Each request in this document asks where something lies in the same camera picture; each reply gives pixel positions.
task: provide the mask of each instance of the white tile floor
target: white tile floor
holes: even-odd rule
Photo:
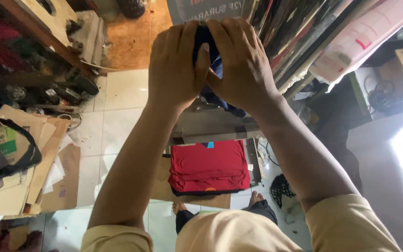
[[[108,77],[98,79],[99,94],[86,104],[82,124],[70,134],[81,146],[77,208],[41,214],[31,220],[32,231],[44,232],[42,251],[80,250],[81,239],[87,229],[99,188],[146,104],[147,81],[148,70],[110,73]],[[270,152],[272,159],[276,160],[271,150]],[[311,250],[304,215],[296,216],[293,224],[286,224],[284,214],[275,206],[269,194],[271,182],[281,174],[281,170],[274,164],[269,164],[264,170],[266,178],[262,185],[253,190],[262,193],[267,199],[277,214],[281,230],[302,249]],[[232,195],[231,209],[247,207],[251,192],[252,189],[248,189]],[[156,252],[175,250],[175,215],[171,211],[171,205],[171,202],[152,199],[144,214],[144,225],[154,240]],[[200,210],[224,210],[190,204],[187,208],[193,213]]]

